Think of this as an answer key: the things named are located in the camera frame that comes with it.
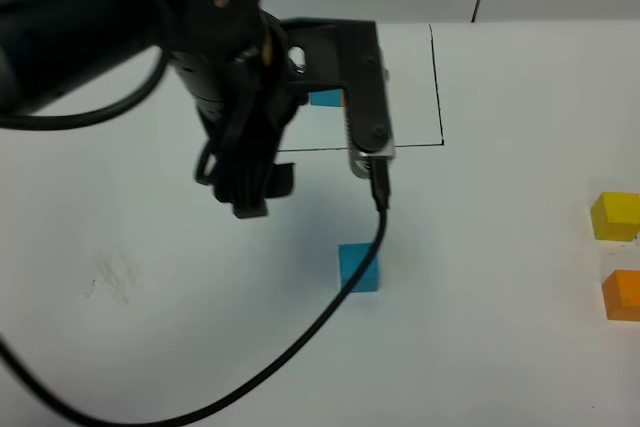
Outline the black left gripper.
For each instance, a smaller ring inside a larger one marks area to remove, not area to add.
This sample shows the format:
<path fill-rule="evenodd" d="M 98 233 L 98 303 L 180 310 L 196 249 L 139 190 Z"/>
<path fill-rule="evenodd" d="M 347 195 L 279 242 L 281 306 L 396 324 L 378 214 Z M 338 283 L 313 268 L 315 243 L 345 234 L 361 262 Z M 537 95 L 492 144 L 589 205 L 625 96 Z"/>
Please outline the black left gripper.
<path fill-rule="evenodd" d="M 287 85 L 293 69 L 286 34 L 263 10 L 185 10 L 178 25 L 173 65 L 207 135 L 195 178 L 213 182 L 215 198 L 237 218 L 265 217 L 265 198 L 287 197 L 295 186 L 295 164 L 275 161 L 300 105 Z"/>

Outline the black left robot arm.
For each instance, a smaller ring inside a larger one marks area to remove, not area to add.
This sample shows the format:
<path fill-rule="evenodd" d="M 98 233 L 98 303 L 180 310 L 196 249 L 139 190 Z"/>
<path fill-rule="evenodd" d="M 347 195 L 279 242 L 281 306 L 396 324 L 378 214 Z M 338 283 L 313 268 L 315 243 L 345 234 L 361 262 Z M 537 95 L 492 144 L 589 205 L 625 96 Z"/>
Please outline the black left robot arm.
<path fill-rule="evenodd" d="M 64 95 L 156 47 L 159 59 L 132 93 L 80 114 L 49 116 Z M 261 0 L 1 0 L 1 125 L 61 131 L 117 118 L 174 69 L 207 135 L 198 183 L 239 218 L 263 217 L 290 195 L 294 168 L 277 164 L 298 101 L 284 33 Z"/>

